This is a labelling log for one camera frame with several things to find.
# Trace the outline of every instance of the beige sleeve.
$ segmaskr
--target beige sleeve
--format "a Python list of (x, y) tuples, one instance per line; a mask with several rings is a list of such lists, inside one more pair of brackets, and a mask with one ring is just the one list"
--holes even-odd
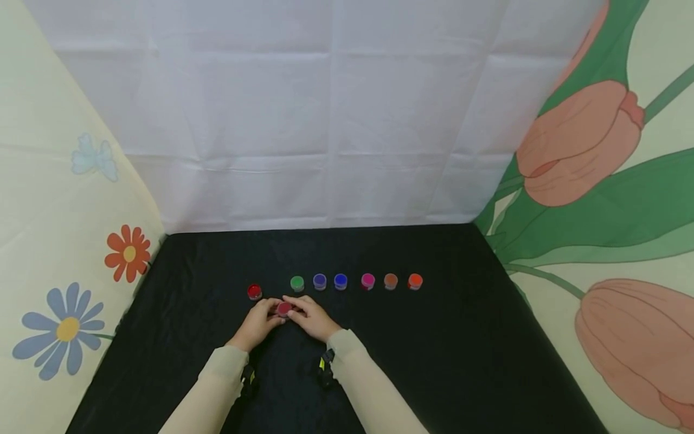
[(178, 404), (159, 434), (219, 434), (241, 395), (241, 374), (248, 353), (221, 347), (212, 353), (197, 382)]
[(366, 434), (428, 434), (403, 397), (350, 330), (328, 340), (332, 373), (342, 385)]

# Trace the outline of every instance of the white backdrop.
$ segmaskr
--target white backdrop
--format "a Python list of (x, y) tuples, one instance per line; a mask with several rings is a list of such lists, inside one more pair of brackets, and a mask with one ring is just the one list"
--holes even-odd
[(467, 222), (602, 0), (25, 0), (169, 233)]

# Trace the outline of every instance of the green lid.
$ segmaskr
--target green lid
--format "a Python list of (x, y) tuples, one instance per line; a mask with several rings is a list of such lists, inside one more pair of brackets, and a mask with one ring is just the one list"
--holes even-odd
[(295, 291), (303, 291), (303, 277), (301, 276), (294, 276), (291, 278), (291, 281), (289, 282), (291, 285), (291, 288)]

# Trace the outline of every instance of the yellow flower center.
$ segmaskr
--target yellow flower center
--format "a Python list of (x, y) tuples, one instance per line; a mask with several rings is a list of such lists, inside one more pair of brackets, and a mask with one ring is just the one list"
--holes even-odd
[(127, 246), (126, 249), (123, 250), (123, 258), (125, 258), (126, 262), (134, 261), (135, 256), (137, 256), (137, 250), (134, 246)]
[(75, 317), (65, 318), (59, 325), (58, 330), (56, 330), (56, 335), (58, 340), (63, 342), (70, 342), (77, 336), (77, 332), (80, 330), (80, 321)]

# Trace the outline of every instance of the tulip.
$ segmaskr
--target tulip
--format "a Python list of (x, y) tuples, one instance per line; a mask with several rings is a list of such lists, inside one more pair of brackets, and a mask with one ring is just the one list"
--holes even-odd
[(694, 434), (694, 298), (611, 279), (586, 293), (575, 326), (588, 359), (622, 401)]
[(530, 197), (563, 206), (617, 170), (641, 139), (644, 112), (636, 102), (622, 83), (601, 81), (538, 117), (516, 152)]

